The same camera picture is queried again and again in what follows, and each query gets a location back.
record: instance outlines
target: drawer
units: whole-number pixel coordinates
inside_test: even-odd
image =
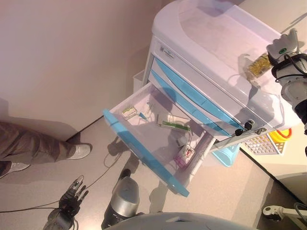
[[[157,58],[153,61],[149,81],[219,140],[231,136],[236,129],[243,128]]]
[[[136,110],[142,111],[146,105],[150,105],[151,108],[147,121],[138,115],[127,121],[122,116],[122,111],[127,107],[134,106]],[[132,152],[164,181],[171,191],[188,196],[186,187],[212,147],[215,138],[194,120],[189,123],[191,132],[159,127],[156,119],[161,113],[189,118],[151,82],[110,111],[104,110],[106,122]],[[194,156],[185,169],[179,168],[174,161],[174,157],[180,151],[176,140],[182,136],[185,136],[195,149]]]

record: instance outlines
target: blue drawer front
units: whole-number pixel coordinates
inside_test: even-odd
[[[171,189],[187,197],[189,191],[123,126],[110,111],[103,111],[104,117],[121,140],[147,165],[155,174],[165,181]]]
[[[199,111],[195,106],[193,106],[190,102],[188,102],[183,96],[181,96],[178,92],[176,92],[169,84],[167,84],[155,71],[151,70],[154,78],[161,85],[163,90],[167,93],[167,95],[176,103],[178,103],[183,109],[185,109],[188,113],[193,115],[199,121],[201,121],[206,126],[214,129],[215,131],[220,132],[222,135],[230,136],[225,130],[220,128],[216,123],[214,123],[211,119],[209,119],[205,114]]]
[[[208,113],[219,118],[220,120],[227,122],[235,128],[242,128],[235,120],[233,120],[228,114],[222,111],[218,106],[212,103],[207,97],[202,95],[193,86],[182,79],[178,74],[171,70],[162,61],[155,58],[155,61],[161,68],[161,70],[166,74],[166,76],[172,81],[174,85],[188,98],[190,98],[195,104],[197,104],[202,109],[206,110]]]

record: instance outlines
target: label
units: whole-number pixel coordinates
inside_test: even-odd
[[[167,48],[165,48],[164,46],[160,46],[160,51],[164,52],[166,54],[166,56],[168,56],[171,59],[174,59],[175,55]]]

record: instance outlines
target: person's leg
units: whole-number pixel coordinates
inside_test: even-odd
[[[22,126],[0,122],[0,161],[38,164],[71,157],[76,146]]]

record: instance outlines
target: shoe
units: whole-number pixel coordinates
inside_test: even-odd
[[[4,176],[6,176],[9,173],[16,172],[16,171],[21,171],[26,168],[28,168],[30,165],[29,164],[24,164],[24,163],[11,163],[11,168],[7,172],[3,172],[2,175],[0,176],[0,179]]]
[[[86,157],[91,152],[91,146],[87,144],[75,145],[76,151],[75,153],[69,157],[68,159],[77,160]]]

